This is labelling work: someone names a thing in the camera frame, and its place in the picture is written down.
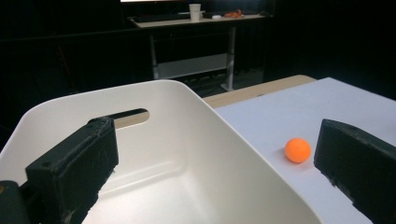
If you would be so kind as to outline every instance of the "desk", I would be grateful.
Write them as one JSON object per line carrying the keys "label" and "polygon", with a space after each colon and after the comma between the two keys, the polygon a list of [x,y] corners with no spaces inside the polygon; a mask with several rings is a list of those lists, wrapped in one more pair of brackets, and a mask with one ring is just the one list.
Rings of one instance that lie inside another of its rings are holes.
{"label": "desk", "polygon": [[351,124],[396,146],[396,102],[324,78],[216,108],[315,210],[323,223],[372,223],[313,164],[294,164],[283,148],[293,137],[306,139],[315,153],[320,123]]}
{"label": "desk", "polygon": [[[175,27],[178,26],[181,29],[190,27],[200,27],[203,24],[216,23],[226,24],[234,23],[236,21],[257,21],[264,19],[264,16],[260,15],[246,15],[243,18],[232,19],[222,17],[219,20],[211,20],[201,18],[199,22],[191,22],[191,20],[176,20],[176,21],[153,21],[153,22],[135,22],[133,18],[129,20],[138,28],[147,29],[155,27]],[[156,51],[155,51],[155,39],[154,35],[151,35],[150,40],[150,51],[151,51],[151,66],[153,71],[153,78],[173,78],[182,77],[192,74],[198,74],[203,72],[215,71],[220,69],[227,70],[227,79],[225,84],[221,87],[226,91],[233,90],[233,65],[234,65],[234,54],[235,54],[235,25],[229,28],[228,32],[228,50],[227,53],[211,55],[206,57],[200,57],[195,59],[181,60],[170,63],[157,63]]]}

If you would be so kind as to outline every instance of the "floor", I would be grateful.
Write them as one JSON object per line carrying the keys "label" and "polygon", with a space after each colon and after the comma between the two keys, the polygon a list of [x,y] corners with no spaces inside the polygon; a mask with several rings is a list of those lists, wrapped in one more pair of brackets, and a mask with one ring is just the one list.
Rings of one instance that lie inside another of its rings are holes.
{"label": "floor", "polygon": [[[249,86],[262,83],[263,71],[261,69],[250,69],[247,71],[236,72],[233,76],[233,89],[239,90]],[[191,76],[179,78],[178,81],[183,82],[199,96],[205,98],[207,96],[216,95],[226,92],[221,84],[226,82],[225,71],[212,73],[205,76]]]}

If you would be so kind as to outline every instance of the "orange ball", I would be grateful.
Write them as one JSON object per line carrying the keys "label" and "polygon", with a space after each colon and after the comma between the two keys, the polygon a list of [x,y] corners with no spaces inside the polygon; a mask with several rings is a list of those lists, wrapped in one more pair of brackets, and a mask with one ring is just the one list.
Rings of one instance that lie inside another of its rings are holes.
{"label": "orange ball", "polygon": [[285,146],[285,154],[289,160],[300,163],[311,156],[311,146],[303,138],[292,138]]}

